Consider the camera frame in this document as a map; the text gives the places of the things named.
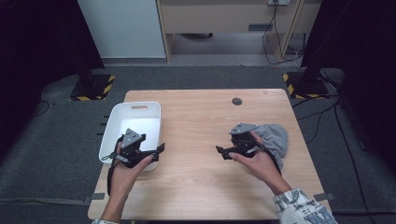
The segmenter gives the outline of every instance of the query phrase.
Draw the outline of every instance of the white plastic bin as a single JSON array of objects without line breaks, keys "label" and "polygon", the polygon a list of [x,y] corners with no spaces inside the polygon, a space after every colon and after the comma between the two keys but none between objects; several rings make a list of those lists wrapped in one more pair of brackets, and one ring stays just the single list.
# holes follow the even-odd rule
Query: white plastic bin
[{"label": "white plastic bin", "polygon": [[[114,151],[117,139],[125,134],[127,128],[136,133],[146,134],[146,140],[140,145],[140,150],[155,150],[161,139],[161,106],[157,102],[131,102],[115,105],[111,110],[105,134],[99,151],[99,160]],[[102,161],[111,163],[111,159]],[[157,167],[158,162],[152,162],[145,171]]]}]

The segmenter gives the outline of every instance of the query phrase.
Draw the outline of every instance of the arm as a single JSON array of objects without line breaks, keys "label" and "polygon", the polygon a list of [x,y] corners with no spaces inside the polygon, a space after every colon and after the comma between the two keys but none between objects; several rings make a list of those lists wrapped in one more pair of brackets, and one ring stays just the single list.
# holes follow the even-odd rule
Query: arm
[{"label": "arm", "polygon": [[139,174],[151,163],[152,156],[148,156],[139,162],[134,168],[127,168],[122,163],[115,166],[111,178],[111,191],[105,211],[101,220],[109,223],[120,223],[122,210],[128,199],[129,192],[134,186]]},{"label": "arm", "polygon": [[[251,134],[259,143],[262,143],[262,139],[257,134],[254,132]],[[257,151],[253,158],[237,153],[229,153],[229,155],[234,161],[245,165],[275,194],[274,202],[280,223],[337,223],[323,205],[315,200],[309,200],[302,190],[292,189],[265,152]]]}]

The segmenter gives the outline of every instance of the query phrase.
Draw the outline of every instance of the wooden table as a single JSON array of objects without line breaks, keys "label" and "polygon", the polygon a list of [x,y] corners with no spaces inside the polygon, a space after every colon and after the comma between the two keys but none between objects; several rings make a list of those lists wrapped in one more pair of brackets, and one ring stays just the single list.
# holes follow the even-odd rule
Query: wooden table
[{"label": "wooden table", "polygon": [[[241,105],[232,103],[235,97]],[[277,219],[272,191],[243,165],[224,161],[215,149],[232,146],[229,131],[238,122],[282,125],[289,134],[282,175],[309,198],[323,192],[283,90],[128,91],[124,101],[162,106],[161,142],[166,147],[158,167],[135,182],[123,219]],[[96,193],[106,192],[107,170],[105,164]],[[92,201],[90,218],[102,215],[107,199]]]}]

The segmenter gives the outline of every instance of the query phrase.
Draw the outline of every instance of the gray carpet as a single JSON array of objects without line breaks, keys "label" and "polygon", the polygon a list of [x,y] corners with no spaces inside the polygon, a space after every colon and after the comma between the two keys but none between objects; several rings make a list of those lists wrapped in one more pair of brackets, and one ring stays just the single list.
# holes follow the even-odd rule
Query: gray carpet
[{"label": "gray carpet", "polygon": [[[0,198],[83,200],[93,194],[102,163],[97,159],[111,108],[129,90],[172,89],[286,89],[282,74],[295,67],[108,67],[116,76],[103,101],[72,102],[69,93],[78,80],[67,77],[48,85],[32,117],[0,167]],[[297,118],[322,111],[337,97],[311,100],[294,107]],[[290,99],[292,105],[302,100]],[[355,159],[361,187],[373,212],[396,210],[396,177],[378,155],[360,149],[343,109],[338,117]],[[319,115],[299,120],[306,141],[316,132]],[[346,217],[364,212],[358,181],[334,110],[321,116],[318,134],[308,149],[323,188],[337,198],[330,201],[339,223],[372,223],[368,217]],[[0,204],[1,223],[90,223],[87,205]],[[392,223],[395,215],[373,216],[375,223]]]}]

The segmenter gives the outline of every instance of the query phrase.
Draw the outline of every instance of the black cable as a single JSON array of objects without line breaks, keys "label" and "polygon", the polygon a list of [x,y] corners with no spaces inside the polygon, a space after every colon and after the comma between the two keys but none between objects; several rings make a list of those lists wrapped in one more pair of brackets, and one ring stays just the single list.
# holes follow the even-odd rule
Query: black cable
[{"label": "black cable", "polygon": [[41,113],[39,113],[39,114],[36,114],[36,115],[32,115],[32,117],[39,117],[39,116],[41,116],[41,115],[43,115],[43,114],[45,114],[49,109],[50,109],[50,103],[48,103],[47,101],[40,101],[40,103],[46,103],[47,104],[47,108],[43,111],[43,112],[41,112]]},{"label": "black cable", "polygon": [[295,107],[295,106],[297,106],[297,105],[301,105],[301,104],[303,104],[303,103],[305,103],[305,102],[307,102],[307,101],[310,101],[310,100],[313,100],[313,99],[317,99],[317,98],[320,98],[320,97],[326,97],[326,96],[338,96],[338,95],[317,95],[317,96],[314,96],[314,97],[311,97],[311,98],[307,98],[307,99],[304,99],[303,101],[301,101],[301,102],[299,102],[299,103],[297,103],[297,104],[295,104],[295,105],[292,105],[291,107]]},{"label": "black cable", "polygon": [[297,120],[300,120],[300,119],[307,119],[307,118],[312,117],[312,116],[314,116],[314,115],[316,115],[316,114],[325,113],[325,112],[331,110],[335,105],[337,105],[338,102],[340,102],[340,99],[338,99],[333,105],[331,105],[329,108],[327,108],[327,109],[325,109],[325,110],[323,110],[323,111],[320,111],[320,112],[317,112],[317,113],[313,113],[313,114],[307,115],[307,116],[302,117],[302,118],[299,118],[299,119],[297,119]]},{"label": "black cable", "polygon": [[334,115],[335,115],[335,119],[337,120],[337,124],[338,124],[338,127],[339,127],[339,129],[340,129],[340,132],[341,132],[341,134],[343,135],[344,142],[345,142],[345,144],[346,144],[347,152],[348,152],[349,157],[350,157],[350,159],[351,159],[351,161],[352,161],[353,170],[355,171],[355,175],[356,175],[356,178],[357,178],[357,180],[358,180],[359,191],[360,191],[360,194],[361,194],[361,199],[363,200],[364,209],[365,209],[365,211],[366,211],[366,214],[367,214],[368,218],[370,218],[370,220],[372,221],[372,223],[375,224],[375,222],[374,222],[374,220],[373,220],[373,218],[371,217],[371,214],[370,214],[370,212],[369,212],[369,209],[368,209],[368,206],[367,206],[367,202],[366,202],[366,198],[365,198],[365,196],[364,196],[363,189],[362,189],[362,187],[361,187],[361,178],[360,178],[360,176],[359,176],[358,169],[357,169],[357,167],[356,167],[355,159],[353,158],[353,155],[352,155],[352,152],[351,152],[351,150],[350,150],[349,144],[347,143],[346,135],[345,135],[345,133],[344,133],[344,130],[343,130],[343,128],[342,128],[342,126],[341,126],[341,123],[340,123],[340,120],[339,120],[339,118],[338,118],[337,106],[334,107]]},{"label": "black cable", "polygon": [[296,52],[298,51],[298,52],[299,52],[298,55],[304,55],[304,51],[303,51],[303,50],[294,49],[294,48],[292,48],[292,47],[290,47],[290,46],[288,46],[288,49],[293,50],[293,52],[287,52],[287,51],[286,51],[286,54],[296,54]]},{"label": "black cable", "polygon": [[117,162],[117,163],[113,166],[113,168],[116,167],[118,164],[120,164],[120,162],[121,162],[121,161]]},{"label": "black cable", "polygon": [[[276,19],[276,11],[277,11],[277,5],[276,5],[276,4],[277,4],[277,1],[275,1],[274,16],[272,17],[272,19],[271,19],[271,21],[270,21],[270,23],[269,23],[270,25],[273,24],[273,21]],[[264,35],[262,36],[262,48],[264,49],[264,53],[265,53],[265,57],[267,58],[267,62],[268,62],[269,64],[272,64],[272,65],[277,65],[277,64],[281,64],[281,63],[287,63],[287,62],[292,62],[292,61],[294,61],[294,60],[296,59],[295,57],[294,57],[293,59],[285,59],[285,58],[283,57],[283,55],[282,55],[282,49],[281,49],[281,47],[280,47],[280,38],[279,38],[277,29],[276,29],[276,25],[275,25],[275,23],[274,23],[274,27],[275,27],[275,30],[276,30],[276,36],[277,36],[277,40],[278,40],[278,43],[279,43],[280,55],[282,56],[283,59],[285,59],[285,61],[280,62],[280,63],[272,63],[272,62],[270,62],[270,59],[268,58],[268,53],[267,53],[267,50],[265,49],[265,44],[264,44],[264,38],[265,38],[265,36],[266,36],[266,34],[267,34],[267,32],[268,32],[268,29],[269,29],[270,25],[267,26],[267,28],[266,28],[265,31],[264,31]]]},{"label": "black cable", "polygon": [[322,115],[323,115],[325,112],[331,110],[333,107],[337,106],[338,102],[340,102],[340,99],[338,99],[333,105],[331,105],[329,108],[327,108],[327,109],[325,109],[325,110],[323,110],[323,111],[320,111],[320,112],[317,112],[317,113],[314,113],[314,114],[305,116],[305,117],[303,117],[303,118],[297,119],[297,120],[300,120],[300,119],[307,119],[307,118],[312,117],[312,116],[314,116],[314,115],[316,115],[316,114],[319,114],[318,123],[317,123],[317,128],[316,128],[316,130],[315,130],[314,136],[312,136],[311,139],[309,139],[308,141],[306,141],[306,142],[305,142],[306,144],[309,144],[310,142],[312,142],[312,141],[315,139],[315,137],[318,135],[319,124],[320,124],[320,119],[321,119]]}]

